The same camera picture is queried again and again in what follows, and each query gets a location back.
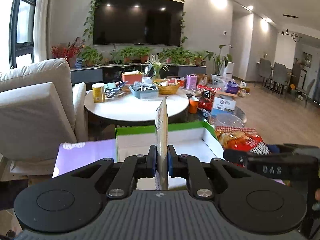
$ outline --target television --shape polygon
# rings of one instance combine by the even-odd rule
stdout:
[[[98,3],[94,13],[93,45],[180,45],[182,2],[100,0]]]

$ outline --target ceiling vent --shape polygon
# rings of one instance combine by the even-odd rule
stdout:
[[[285,17],[290,17],[290,18],[296,18],[296,19],[299,19],[298,16],[293,16],[293,15],[288,15],[288,14],[283,14],[283,16]]]

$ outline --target red flowers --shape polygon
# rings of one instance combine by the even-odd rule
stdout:
[[[78,37],[73,43],[69,42],[66,47],[63,45],[52,46],[51,53],[54,58],[66,58],[67,61],[69,61],[69,59],[79,54],[82,44],[83,41],[80,41],[80,38]]]

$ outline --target hand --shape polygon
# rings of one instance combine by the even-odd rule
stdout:
[[[320,189],[317,189],[317,191],[315,193],[315,198],[317,201],[320,201]]]

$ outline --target orange cup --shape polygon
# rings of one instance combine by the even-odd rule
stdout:
[[[191,97],[189,99],[189,113],[195,114],[198,110],[198,105],[199,105],[199,99]]]

